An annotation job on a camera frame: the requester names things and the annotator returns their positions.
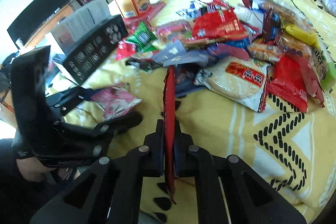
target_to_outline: yellow bedsheet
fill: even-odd
[[[190,0],[151,0],[166,2],[166,7],[152,20],[158,24],[179,19],[176,11],[186,8]],[[241,0],[226,0],[242,4]],[[336,58],[336,19],[321,10],[313,0],[284,0],[295,4],[313,22],[321,37]],[[109,156],[119,157],[143,143],[145,135],[155,131],[161,118],[162,91],[165,69],[152,74],[126,68],[123,61],[115,61],[115,53],[83,85],[101,88],[119,81],[131,84],[131,92],[144,102],[137,111],[143,122],[128,133],[115,138]],[[51,92],[67,89],[70,82],[63,76],[54,81]],[[194,143],[221,157],[236,154],[261,175],[274,189],[299,210],[307,222],[320,213],[335,190],[336,172],[336,91],[325,96],[326,107],[309,105],[303,114],[283,100],[269,95],[263,113],[255,113],[224,96],[202,90],[181,99],[176,112],[182,131],[193,137]],[[101,111],[90,102],[81,108],[91,112],[96,120]],[[95,120],[86,112],[75,109],[66,121],[83,126],[94,126]],[[153,198],[166,196],[156,185],[164,178],[144,180],[141,209],[153,214],[165,213],[168,223],[194,224],[198,222],[196,193],[192,180],[176,180],[177,205],[164,212]]]

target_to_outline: silver rivet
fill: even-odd
[[[239,161],[239,158],[236,155],[231,155],[229,157],[229,162],[236,164]]]
[[[107,129],[109,129],[109,125],[108,124],[105,124],[103,125],[101,128],[100,128],[100,132],[101,133],[105,133],[107,131]]]
[[[199,150],[199,147],[197,145],[191,144],[191,145],[189,145],[188,149],[191,152],[197,152]]]
[[[147,145],[142,145],[139,147],[140,152],[147,152],[149,150],[149,147]]]
[[[94,156],[98,156],[100,154],[101,150],[102,150],[102,147],[100,145],[96,145],[94,147],[92,153],[93,153]]]
[[[102,157],[99,159],[99,163],[101,165],[105,165],[105,164],[108,164],[110,162],[110,159],[108,157]]]

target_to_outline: barcode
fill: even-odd
[[[135,12],[134,11],[129,11],[129,12],[125,12],[125,17],[135,17]]]

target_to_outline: red label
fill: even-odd
[[[265,75],[260,73],[259,71],[256,71],[250,67],[247,67],[245,65],[231,62],[225,72],[230,73],[232,75],[235,75],[241,79],[244,79],[245,81],[248,81],[258,87],[262,87]]]

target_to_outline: television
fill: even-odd
[[[69,2],[70,0],[34,0],[9,26],[8,34],[14,43],[20,38],[26,44],[43,22]]]

